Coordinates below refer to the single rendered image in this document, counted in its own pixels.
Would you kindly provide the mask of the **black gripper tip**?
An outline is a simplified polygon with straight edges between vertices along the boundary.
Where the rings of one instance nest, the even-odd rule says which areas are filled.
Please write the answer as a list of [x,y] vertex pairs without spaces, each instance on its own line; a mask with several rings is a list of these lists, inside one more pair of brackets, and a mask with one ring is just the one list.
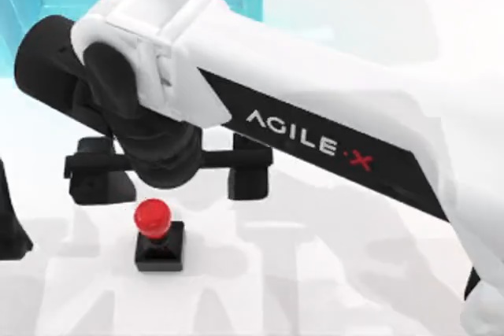
[[0,158],[0,261],[21,260],[32,251],[33,246],[15,213],[5,165]]

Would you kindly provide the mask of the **red knob on black base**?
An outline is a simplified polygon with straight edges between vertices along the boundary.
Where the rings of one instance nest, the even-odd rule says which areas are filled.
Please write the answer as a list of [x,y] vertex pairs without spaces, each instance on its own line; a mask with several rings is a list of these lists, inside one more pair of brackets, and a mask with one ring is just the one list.
[[185,224],[172,219],[172,210],[161,199],[141,201],[133,215],[138,230],[135,266],[141,272],[183,270]]

